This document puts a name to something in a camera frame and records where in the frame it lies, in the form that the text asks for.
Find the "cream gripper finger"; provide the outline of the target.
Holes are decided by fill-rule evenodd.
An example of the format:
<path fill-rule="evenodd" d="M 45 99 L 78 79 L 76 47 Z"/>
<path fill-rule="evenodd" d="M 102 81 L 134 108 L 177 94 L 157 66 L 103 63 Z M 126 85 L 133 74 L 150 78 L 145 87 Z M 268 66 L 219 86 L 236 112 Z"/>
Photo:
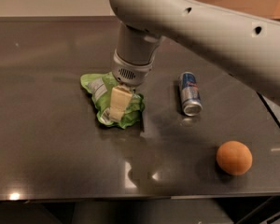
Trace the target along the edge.
<path fill-rule="evenodd" d="M 133 94 L 128 87 L 123 85 L 113 87 L 110 99 L 110 119 L 120 122 L 132 98 Z"/>

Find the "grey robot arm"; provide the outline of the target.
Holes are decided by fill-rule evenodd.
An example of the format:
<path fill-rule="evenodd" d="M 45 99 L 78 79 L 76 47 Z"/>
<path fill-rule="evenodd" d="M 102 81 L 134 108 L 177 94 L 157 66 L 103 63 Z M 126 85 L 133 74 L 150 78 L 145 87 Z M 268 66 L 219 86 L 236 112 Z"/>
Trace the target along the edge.
<path fill-rule="evenodd" d="M 136 87 L 168 37 L 280 106 L 280 22 L 195 0 L 109 0 L 121 21 L 113 76 Z"/>

